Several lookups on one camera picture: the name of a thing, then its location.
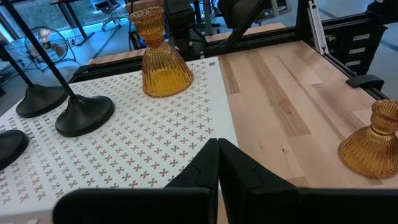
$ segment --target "white patterned board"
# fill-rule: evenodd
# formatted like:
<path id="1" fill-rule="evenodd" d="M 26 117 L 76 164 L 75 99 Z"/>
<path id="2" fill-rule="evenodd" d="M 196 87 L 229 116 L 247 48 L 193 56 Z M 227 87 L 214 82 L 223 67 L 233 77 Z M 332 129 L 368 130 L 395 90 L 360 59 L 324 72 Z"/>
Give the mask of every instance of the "white patterned board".
<path id="1" fill-rule="evenodd" d="M 76 94 L 110 97 L 116 108 L 102 127 L 77 138 L 65 138 L 55 129 L 67 102 L 31 119 L 18 117 L 11 108 L 0 118 L 0 131 L 20 129 L 30 143 L 0 173 L 0 221 L 40 218 L 79 188 L 164 187 L 209 138 L 236 144 L 218 59 L 188 66 L 193 84 L 168 98 L 145 95 L 141 72 L 71 84 Z"/>

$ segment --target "electric fan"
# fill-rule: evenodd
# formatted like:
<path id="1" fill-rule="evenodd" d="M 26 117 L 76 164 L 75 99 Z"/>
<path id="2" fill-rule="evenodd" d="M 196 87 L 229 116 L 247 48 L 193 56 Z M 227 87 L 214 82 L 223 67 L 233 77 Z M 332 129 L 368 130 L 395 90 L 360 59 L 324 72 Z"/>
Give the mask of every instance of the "electric fan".
<path id="1" fill-rule="evenodd" d="M 70 47 L 68 41 L 55 29 L 48 27 L 35 27 L 31 29 L 32 33 L 35 35 L 36 39 L 40 42 L 43 49 L 46 51 L 47 55 L 51 58 L 53 63 L 60 63 L 66 60 L 72 60 L 76 62 L 75 54 Z M 44 60 L 32 45 L 28 38 L 25 38 L 25 47 L 29 58 L 35 63 L 37 69 L 44 72 L 37 66 L 37 63 L 43 63 Z M 68 49 L 72 51 L 74 59 L 65 59 L 68 53 Z"/>

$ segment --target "ribbed glass vase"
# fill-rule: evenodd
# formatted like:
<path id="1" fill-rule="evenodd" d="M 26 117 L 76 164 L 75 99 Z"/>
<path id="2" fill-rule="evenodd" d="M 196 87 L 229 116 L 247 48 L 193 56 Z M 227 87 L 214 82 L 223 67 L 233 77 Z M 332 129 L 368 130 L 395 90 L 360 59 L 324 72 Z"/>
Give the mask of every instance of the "ribbed glass vase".
<path id="1" fill-rule="evenodd" d="M 377 101 L 372 105 L 372 125 L 344 140 L 338 150 L 351 170 L 373 179 L 392 177 L 398 172 L 398 102 Z"/>
<path id="2" fill-rule="evenodd" d="M 193 74 L 181 55 L 164 41 L 163 9 L 150 7 L 130 15 L 147 49 L 142 60 L 144 92 L 153 97 L 171 96 L 188 88 Z"/>

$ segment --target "vase rim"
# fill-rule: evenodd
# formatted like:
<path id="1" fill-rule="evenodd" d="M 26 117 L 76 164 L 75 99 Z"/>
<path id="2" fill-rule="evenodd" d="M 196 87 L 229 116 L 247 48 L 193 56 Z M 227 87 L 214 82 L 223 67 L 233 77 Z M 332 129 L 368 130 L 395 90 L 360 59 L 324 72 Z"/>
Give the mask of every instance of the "vase rim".
<path id="1" fill-rule="evenodd" d="M 136 12 L 133 12 L 129 16 L 129 20 L 131 22 L 142 22 L 151 18 L 155 18 L 158 16 L 163 16 L 164 10 L 159 6 L 148 7 L 146 9 L 141 9 Z"/>

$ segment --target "black cable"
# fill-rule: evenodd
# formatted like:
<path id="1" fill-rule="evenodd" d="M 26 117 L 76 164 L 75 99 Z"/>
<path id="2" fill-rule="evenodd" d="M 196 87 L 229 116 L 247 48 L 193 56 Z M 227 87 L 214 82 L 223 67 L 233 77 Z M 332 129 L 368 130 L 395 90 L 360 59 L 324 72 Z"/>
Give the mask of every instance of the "black cable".
<path id="1" fill-rule="evenodd" d="M 133 5 L 133 2 L 131 1 L 130 13 L 132 13 L 132 5 Z M 130 48 L 130 51 L 132 51 L 131 40 L 130 40 L 130 32 L 131 32 L 131 21 L 130 21 L 130 14 L 129 14 L 129 48 Z"/>

